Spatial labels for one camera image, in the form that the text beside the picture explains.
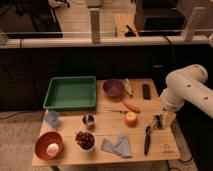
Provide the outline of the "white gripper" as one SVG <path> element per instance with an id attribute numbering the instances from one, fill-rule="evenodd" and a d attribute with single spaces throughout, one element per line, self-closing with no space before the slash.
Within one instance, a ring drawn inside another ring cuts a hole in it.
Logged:
<path id="1" fill-rule="evenodd" d="M 163 111 L 162 113 L 154 116 L 154 128 L 165 129 L 171 126 L 176 118 L 176 114 L 173 112 Z"/>

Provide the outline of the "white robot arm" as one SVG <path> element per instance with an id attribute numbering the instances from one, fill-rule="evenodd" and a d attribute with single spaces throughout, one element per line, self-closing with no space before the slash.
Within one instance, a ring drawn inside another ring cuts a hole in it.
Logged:
<path id="1" fill-rule="evenodd" d="M 176 112 L 186 101 L 213 119 L 213 90 L 204 85 L 207 79 L 207 70 L 199 64 L 176 69 L 166 76 L 166 88 L 160 94 L 160 103 L 164 110 L 159 114 L 162 128 L 172 124 Z"/>

